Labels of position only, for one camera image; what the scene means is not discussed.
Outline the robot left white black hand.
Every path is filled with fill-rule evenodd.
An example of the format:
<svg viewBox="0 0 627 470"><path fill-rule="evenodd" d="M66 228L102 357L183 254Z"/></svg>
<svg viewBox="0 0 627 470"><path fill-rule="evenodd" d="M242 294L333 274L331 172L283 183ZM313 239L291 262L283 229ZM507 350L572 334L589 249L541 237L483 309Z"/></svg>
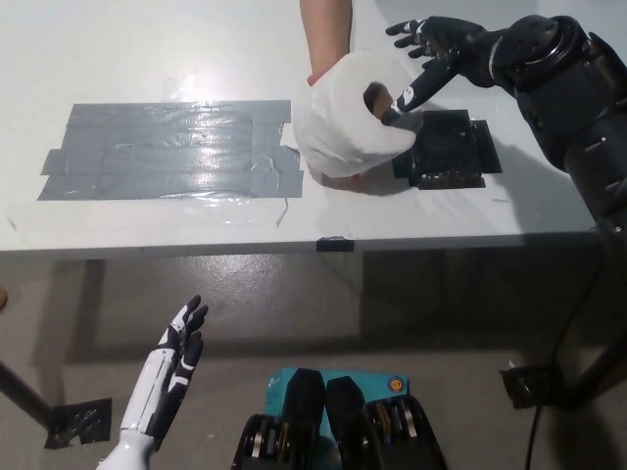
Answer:
<svg viewBox="0 0 627 470"><path fill-rule="evenodd" d="M144 362L121 422L123 431L138 432L161 446L200 360L200 328L207 313L195 296L169 323Z"/></svg>

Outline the person's bare hand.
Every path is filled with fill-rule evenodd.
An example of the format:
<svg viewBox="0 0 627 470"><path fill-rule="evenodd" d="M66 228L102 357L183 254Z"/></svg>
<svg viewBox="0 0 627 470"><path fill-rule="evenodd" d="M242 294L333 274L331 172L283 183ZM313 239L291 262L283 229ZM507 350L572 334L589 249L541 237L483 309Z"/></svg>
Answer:
<svg viewBox="0 0 627 470"><path fill-rule="evenodd" d="M307 79L307 84L310 88L314 88L316 87L316 84L327 74L329 74L330 68L326 68L326 69L320 69L317 71L313 71L312 74L308 77ZM338 184L340 181L350 181L352 184L357 184L359 181L362 180L362 173L361 172L353 172L349 175L346 176L331 176L326 172L321 171L320 174L323 174L325 178L332 180L332 181L337 181Z"/></svg>

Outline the robot right black hand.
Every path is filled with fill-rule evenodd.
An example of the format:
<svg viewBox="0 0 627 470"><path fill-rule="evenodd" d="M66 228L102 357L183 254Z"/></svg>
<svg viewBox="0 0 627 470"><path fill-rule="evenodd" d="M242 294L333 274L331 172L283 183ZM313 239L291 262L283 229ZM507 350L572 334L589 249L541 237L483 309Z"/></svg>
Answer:
<svg viewBox="0 0 627 470"><path fill-rule="evenodd" d="M399 36L398 49L410 48L412 59L425 58L423 73L392 102L381 118L395 126L418 109L458 75L481 88L496 85L490 72L490 56L500 34L469 21L431 16L424 20L396 23L385 29Z"/></svg>

